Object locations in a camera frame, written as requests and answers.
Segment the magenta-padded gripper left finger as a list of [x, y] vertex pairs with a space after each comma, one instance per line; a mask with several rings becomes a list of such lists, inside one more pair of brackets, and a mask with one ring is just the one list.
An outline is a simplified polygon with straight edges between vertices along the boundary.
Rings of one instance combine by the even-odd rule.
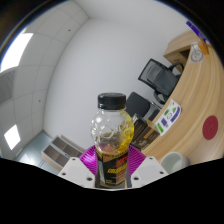
[[97, 175], [97, 155], [91, 146], [80, 157], [71, 157], [58, 176], [84, 188], [94, 188]]

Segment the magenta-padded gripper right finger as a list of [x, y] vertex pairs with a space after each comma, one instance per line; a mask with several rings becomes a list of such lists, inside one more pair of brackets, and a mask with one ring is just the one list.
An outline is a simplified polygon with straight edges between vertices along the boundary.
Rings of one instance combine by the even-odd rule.
[[153, 156], [145, 156], [138, 149], [129, 146], [127, 187], [139, 188], [159, 180], [168, 173]]

